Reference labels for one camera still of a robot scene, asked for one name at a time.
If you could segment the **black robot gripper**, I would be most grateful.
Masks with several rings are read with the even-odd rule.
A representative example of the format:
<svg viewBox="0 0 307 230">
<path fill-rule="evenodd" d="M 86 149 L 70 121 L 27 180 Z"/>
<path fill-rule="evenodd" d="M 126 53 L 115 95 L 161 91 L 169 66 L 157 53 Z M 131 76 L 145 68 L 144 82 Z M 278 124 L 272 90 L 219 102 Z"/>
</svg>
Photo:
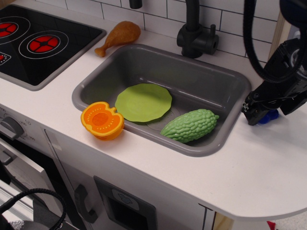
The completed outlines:
<svg viewBox="0 0 307 230">
<path fill-rule="evenodd" d="M 264 67 L 272 76 L 281 79 L 295 68 L 299 54 L 299 39 L 283 42 Z M 271 83 L 267 80 L 250 92 L 242 112 L 250 126 L 256 125 L 269 110 L 280 108 L 284 115 L 294 112 L 307 102 L 307 58 L 286 80 Z"/>
</svg>

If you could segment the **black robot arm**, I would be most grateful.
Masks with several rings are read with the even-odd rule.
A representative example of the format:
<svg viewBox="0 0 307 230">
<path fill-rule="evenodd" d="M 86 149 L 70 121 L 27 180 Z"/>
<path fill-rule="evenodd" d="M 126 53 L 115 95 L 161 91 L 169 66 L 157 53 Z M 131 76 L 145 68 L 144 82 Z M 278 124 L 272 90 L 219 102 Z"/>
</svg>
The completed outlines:
<svg viewBox="0 0 307 230">
<path fill-rule="evenodd" d="M 307 101 L 307 2 L 281 0 L 280 12 L 300 31 L 300 37 L 278 46 L 264 67 L 258 61 L 252 40 L 256 3 L 244 2 L 243 38 L 246 53 L 263 83 L 246 97 L 242 112 L 248 124 L 265 124 L 277 117 L 277 109 L 288 115 Z"/>
</svg>

